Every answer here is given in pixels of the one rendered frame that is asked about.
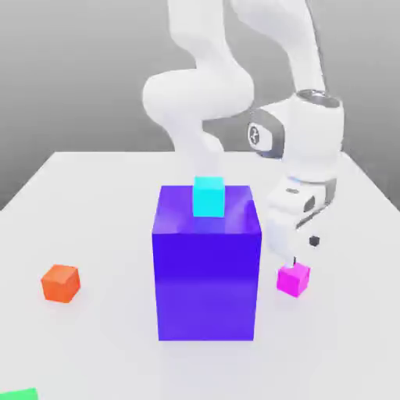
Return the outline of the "small orange cube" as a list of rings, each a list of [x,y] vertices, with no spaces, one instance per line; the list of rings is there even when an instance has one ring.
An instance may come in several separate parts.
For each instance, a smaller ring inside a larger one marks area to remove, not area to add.
[[[75,266],[55,264],[41,278],[46,300],[70,303],[80,290],[80,276]]]

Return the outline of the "large purple box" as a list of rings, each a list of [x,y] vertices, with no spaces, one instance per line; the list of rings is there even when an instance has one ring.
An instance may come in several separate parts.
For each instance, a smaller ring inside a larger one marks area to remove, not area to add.
[[[252,191],[228,186],[222,218],[195,217],[190,186],[162,186],[152,229],[161,341],[251,341],[262,231]]]

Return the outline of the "small green cube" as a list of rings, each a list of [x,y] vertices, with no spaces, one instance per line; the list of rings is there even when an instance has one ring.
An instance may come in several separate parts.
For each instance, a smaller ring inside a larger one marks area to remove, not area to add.
[[[0,393],[0,400],[39,400],[34,387]]]

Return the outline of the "small magenta cube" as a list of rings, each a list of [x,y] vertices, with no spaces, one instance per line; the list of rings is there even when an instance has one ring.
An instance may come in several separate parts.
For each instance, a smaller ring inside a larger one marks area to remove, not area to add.
[[[309,267],[298,262],[292,268],[282,266],[277,274],[277,289],[298,298],[308,287],[310,271]]]

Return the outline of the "small cyan cube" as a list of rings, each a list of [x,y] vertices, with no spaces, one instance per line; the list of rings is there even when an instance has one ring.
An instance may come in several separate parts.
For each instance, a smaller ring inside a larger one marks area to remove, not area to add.
[[[195,217],[223,218],[225,212],[225,184],[222,177],[195,177],[193,191]]]

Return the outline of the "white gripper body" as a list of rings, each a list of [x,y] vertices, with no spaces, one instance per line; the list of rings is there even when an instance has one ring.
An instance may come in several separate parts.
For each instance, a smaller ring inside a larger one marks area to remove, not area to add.
[[[295,260],[296,226],[296,218],[288,214],[269,214],[266,218],[267,244],[283,261]]]

